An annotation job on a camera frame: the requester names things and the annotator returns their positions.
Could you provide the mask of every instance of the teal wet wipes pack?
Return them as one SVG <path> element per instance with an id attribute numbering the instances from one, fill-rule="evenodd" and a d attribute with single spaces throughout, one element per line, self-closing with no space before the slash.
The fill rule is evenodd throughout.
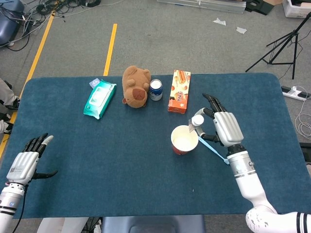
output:
<path id="1" fill-rule="evenodd" d="M 103 116 L 111 98 L 115 94 L 116 86 L 116 84 L 101 80 L 90 94 L 84 107 L 83 114 L 100 119 Z"/>

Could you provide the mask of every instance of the orange snack box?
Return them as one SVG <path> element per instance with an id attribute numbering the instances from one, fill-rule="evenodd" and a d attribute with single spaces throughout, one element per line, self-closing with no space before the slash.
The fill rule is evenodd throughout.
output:
<path id="1" fill-rule="evenodd" d="M 169 112 L 184 114 L 187 109 L 190 72 L 174 70 L 173 82 L 169 101 Z"/>

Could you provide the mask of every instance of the blue and white can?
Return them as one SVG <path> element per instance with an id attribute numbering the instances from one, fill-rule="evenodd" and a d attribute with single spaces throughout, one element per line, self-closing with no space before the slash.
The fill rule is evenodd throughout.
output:
<path id="1" fill-rule="evenodd" d="M 149 93 L 150 93 L 150 99 L 153 101 L 158 101 L 162 98 L 162 82 L 159 79 L 153 79 L 150 82 L 150 88 L 149 88 Z"/>

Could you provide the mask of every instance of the plush toy nose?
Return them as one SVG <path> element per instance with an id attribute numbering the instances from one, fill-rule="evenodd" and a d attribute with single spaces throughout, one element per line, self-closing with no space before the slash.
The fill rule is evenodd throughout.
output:
<path id="1" fill-rule="evenodd" d="M 146 91 L 140 89 L 133 89 L 133 97 L 136 100 L 143 100 L 145 98 Z"/>

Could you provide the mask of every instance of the gray carpet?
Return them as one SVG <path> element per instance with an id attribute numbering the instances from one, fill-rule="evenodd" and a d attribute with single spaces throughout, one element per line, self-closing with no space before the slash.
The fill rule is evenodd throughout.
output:
<path id="1" fill-rule="evenodd" d="M 102 3 L 115 1 L 102 0 Z M 226 20 L 227 26 L 213 23 L 217 17 Z M 113 23 L 118 23 L 118 29 L 109 75 L 121 75 L 129 65 L 147 68 L 152 74 L 171 74 L 177 68 L 192 73 L 244 72 L 268 51 L 266 44 L 291 32 L 301 21 L 286 18 L 282 5 L 264 16 L 255 12 L 236 15 L 181 7 L 155 0 L 125 0 L 65 19 L 56 18 L 33 78 L 102 75 Z M 237 26 L 248 31 L 239 34 Z M 0 49 L 0 77 L 13 84 L 16 94 L 21 92 L 44 28 L 31 36 L 29 45 L 20 52 Z M 309 21 L 301 29 L 300 38 L 310 29 Z M 310 37 L 300 42 L 303 51 L 297 59 L 296 78 L 291 80 L 290 69 L 280 80 L 282 85 L 300 85 L 311 92 L 310 43 Z M 278 61 L 291 61 L 293 49 L 291 46 L 284 50 Z M 270 72 L 281 77 L 287 67 L 261 62 L 251 71 Z M 259 88 L 264 95 L 265 87 Z M 302 102 L 292 99 L 286 102 L 294 121 Z M 308 101 L 304 112 L 310 111 Z M 308 142 L 299 135 L 298 138 Z M 207 216 L 206 223 L 210 233 L 250 232 L 243 215 Z M 36 232 L 38 225 L 39 219 L 25 219 L 17 232 Z"/>

